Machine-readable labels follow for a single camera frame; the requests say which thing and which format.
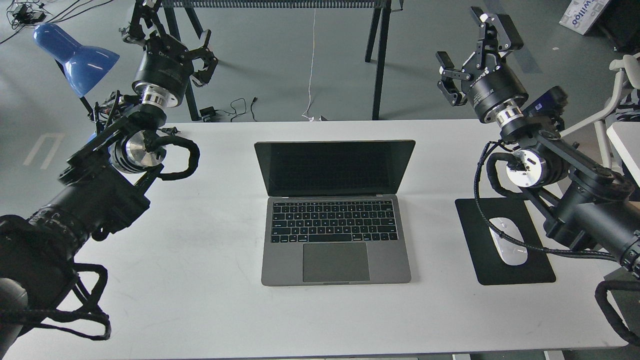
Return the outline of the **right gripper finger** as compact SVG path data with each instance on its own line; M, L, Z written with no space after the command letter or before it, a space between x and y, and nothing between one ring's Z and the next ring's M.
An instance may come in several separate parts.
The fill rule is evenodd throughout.
M466 105L466 94L457 88L454 81L471 82L473 74L456 69L446 51L437 51L436 58L439 62L439 72L441 75L437 84L438 89L451 106Z
M508 14L485 13L480 7L470 7L471 17L479 27L479 39L470 59L473 63L488 63L490 55L496 63L506 63L506 57L521 50L524 41Z

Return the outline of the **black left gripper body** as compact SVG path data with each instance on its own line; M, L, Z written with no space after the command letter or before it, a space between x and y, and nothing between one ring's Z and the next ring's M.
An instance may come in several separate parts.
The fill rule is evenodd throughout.
M198 53L188 50L171 34L157 30L151 32L142 48L144 54L132 83L141 104L158 109L178 107L194 73L193 60Z

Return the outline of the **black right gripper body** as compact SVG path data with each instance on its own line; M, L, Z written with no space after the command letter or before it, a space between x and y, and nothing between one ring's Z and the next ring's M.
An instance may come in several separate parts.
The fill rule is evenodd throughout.
M471 56L462 64L462 70L470 79L462 81L462 91L482 123L494 120L489 116L496 106L514 100L518 106L524 105L529 94L519 78L499 54L494 39L478 39Z

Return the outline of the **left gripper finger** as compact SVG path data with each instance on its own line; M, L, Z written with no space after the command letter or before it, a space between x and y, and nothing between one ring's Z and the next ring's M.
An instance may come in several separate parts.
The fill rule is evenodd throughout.
M144 46L146 34L143 30L143 23L147 29L153 28L162 32L162 23L158 16L161 5L160 0L135 0L130 7L130 20L122 28L119 28L122 41L127 44Z
M201 88L207 85L213 77L213 73L217 68L218 59L210 49L211 30L204 30L199 38L203 40L203 44L194 50L190 50L190 59L202 61L202 69L194 71L192 74L192 83L196 87Z

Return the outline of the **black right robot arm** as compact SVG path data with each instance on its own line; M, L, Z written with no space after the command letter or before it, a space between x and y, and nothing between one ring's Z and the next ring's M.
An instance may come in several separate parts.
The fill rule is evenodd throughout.
M606 168L564 139L560 130L566 93L549 90L542 110L531 104L506 57L524 43L507 14L470 8L478 40L470 57L455 68L445 51L438 51L438 88L453 106L470 104L483 124L496 123L500 139L485 145L473 180L478 216L500 239L526 243L501 230L486 217L479 183L486 169L492 189L508 199L530 201L544 216L542 227L563 249L529 246L548 255L617 262L639 277L639 210L629 196L636 185Z

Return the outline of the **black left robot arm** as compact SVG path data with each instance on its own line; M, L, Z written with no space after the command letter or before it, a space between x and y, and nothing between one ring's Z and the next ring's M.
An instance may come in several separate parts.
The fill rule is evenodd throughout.
M201 151L192 140L165 129L166 109L187 99L191 85L210 82L218 59L209 48L194 0L137 0L121 29L125 43L142 47L133 95L117 91L103 104L87 105L96 130L67 161L64 188L29 218L1 217L1 355L34 328L54 329L46 319L90 321L110 338L109 316L99 307L108 272L75 261L88 239L104 240L150 207L146 191L157 179L190 177Z

